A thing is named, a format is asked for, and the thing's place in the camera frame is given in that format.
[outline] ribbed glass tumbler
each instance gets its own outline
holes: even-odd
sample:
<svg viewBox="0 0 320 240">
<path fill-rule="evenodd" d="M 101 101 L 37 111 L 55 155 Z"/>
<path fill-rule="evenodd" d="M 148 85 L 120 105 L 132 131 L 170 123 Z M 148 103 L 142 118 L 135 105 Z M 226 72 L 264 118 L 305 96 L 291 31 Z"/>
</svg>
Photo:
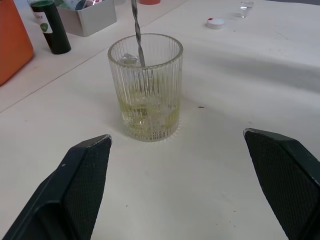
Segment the ribbed glass tumbler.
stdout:
<svg viewBox="0 0 320 240">
<path fill-rule="evenodd" d="M 130 136 L 155 142 L 179 124 L 183 46 L 173 37 L 142 34 L 145 66 L 140 65 L 136 36 L 117 41 L 108 51 L 114 87 Z"/>
</svg>

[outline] orange container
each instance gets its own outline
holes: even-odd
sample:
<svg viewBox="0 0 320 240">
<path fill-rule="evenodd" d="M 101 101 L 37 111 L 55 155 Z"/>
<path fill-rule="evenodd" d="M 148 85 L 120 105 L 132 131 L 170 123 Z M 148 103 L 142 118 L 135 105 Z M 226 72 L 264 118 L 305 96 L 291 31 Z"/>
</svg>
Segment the orange container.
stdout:
<svg viewBox="0 0 320 240">
<path fill-rule="evenodd" d="M 152 4 L 158 4 L 160 3 L 161 0 L 140 0 L 141 4 L 146 4 L 146 5 L 152 5 Z"/>
<path fill-rule="evenodd" d="M 13 0 L 0 0 L 0 38 L 0 85 L 2 85 L 34 54 Z"/>
</svg>

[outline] small glass vial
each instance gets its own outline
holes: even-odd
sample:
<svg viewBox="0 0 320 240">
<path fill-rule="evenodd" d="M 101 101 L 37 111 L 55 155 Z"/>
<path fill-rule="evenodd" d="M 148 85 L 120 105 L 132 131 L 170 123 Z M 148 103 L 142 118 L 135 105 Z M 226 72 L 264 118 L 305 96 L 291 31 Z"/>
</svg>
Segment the small glass vial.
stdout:
<svg viewBox="0 0 320 240">
<path fill-rule="evenodd" d="M 245 19 L 253 7 L 254 7 L 253 1 L 242 1 L 240 4 L 241 17 Z"/>
<path fill-rule="evenodd" d="M 28 0 L 34 17 L 53 54 L 65 54 L 71 46 L 53 0 Z"/>
</svg>

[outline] bottle label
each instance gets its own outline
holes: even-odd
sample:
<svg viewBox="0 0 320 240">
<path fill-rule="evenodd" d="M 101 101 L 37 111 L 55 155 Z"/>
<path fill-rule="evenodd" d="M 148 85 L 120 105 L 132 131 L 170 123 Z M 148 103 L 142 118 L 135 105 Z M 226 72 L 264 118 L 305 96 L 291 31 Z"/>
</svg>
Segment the bottle label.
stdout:
<svg viewBox="0 0 320 240">
<path fill-rule="evenodd" d="M 36 22 L 39 24 L 44 34 L 52 34 L 50 23 L 45 12 L 33 12 Z"/>
</svg>

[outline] white table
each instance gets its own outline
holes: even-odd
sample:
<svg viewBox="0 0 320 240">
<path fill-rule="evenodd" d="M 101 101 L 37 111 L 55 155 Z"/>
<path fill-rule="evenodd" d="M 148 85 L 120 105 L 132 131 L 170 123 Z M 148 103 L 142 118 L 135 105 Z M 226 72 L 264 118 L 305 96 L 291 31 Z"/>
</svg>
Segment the white table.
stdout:
<svg viewBox="0 0 320 240">
<path fill-rule="evenodd" d="M 259 0 L 240 19 L 238 7 L 189 0 L 143 28 L 184 46 L 180 125 L 163 141 L 124 133 L 107 50 L 3 111 L 0 236 L 70 147 L 111 134 L 93 240 L 287 239 L 242 132 L 287 135 L 320 159 L 320 8 Z"/>
</svg>

